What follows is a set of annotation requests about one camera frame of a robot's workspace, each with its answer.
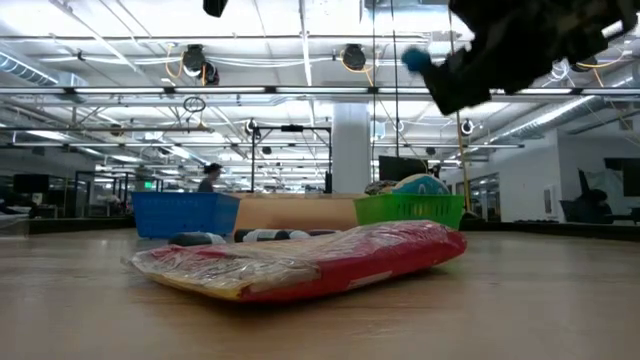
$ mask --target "person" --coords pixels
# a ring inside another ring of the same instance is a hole
[[[612,224],[611,207],[607,204],[607,193],[599,190],[589,190],[580,195],[575,201],[575,212],[578,222],[589,224]]]
[[[198,192],[213,192],[213,183],[220,178],[222,165],[211,163],[204,167],[206,177],[198,185]]]

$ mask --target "green basket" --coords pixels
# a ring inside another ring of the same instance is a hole
[[[358,224],[384,221],[431,220],[458,229],[464,196],[384,194],[355,199]]]

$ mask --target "blue basket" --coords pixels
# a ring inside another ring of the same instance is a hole
[[[216,193],[135,192],[138,236],[168,239],[182,232],[230,235],[240,199]]]

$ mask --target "pillar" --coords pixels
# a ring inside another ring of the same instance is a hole
[[[333,106],[333,191],[362,194],[371,181],[370,119],[366,103]]]

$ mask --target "red package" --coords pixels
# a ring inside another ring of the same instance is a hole
[[[151,279],[237,302],[281,302],[340,293],[461,255],[461,233],[430,221],[361,226],[310,239],[165,246],[136,254]]]

